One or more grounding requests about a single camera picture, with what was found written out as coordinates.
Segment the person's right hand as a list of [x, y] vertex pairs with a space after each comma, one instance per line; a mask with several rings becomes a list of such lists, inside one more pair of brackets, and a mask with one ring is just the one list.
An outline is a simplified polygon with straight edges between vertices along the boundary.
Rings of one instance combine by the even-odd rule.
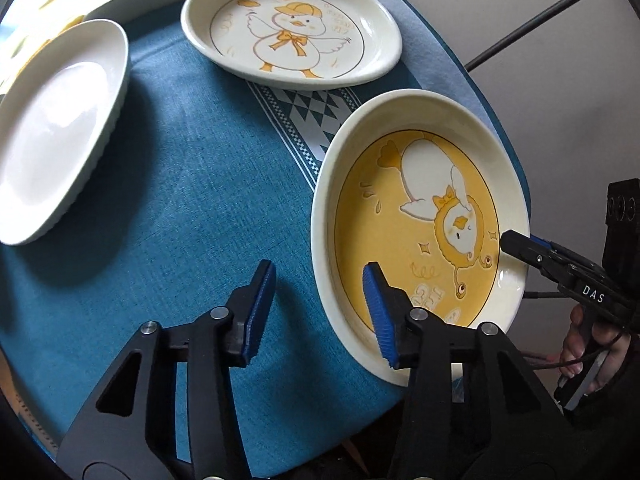
[[582, 372], [584, 362], [570, 364], [570, 361], [580, 359], [586, 352], [587, 344], [593, 341], [600, 346], [609, 344], [608, 356], [586, 390], [587, 394], [591, 394], [604, 388], [620, 370], [631, 343], [631, 336], [620, 333], [615, 327], [596, 322], [592, 323], [590, 334], [587, 334], [584, 316], [584, 307], [576, 304], [570, 311], [570, 327], [563, 340], [561, 351], [555, 359], [561, 363], [560, 374], [566, 378], [573, 378]]

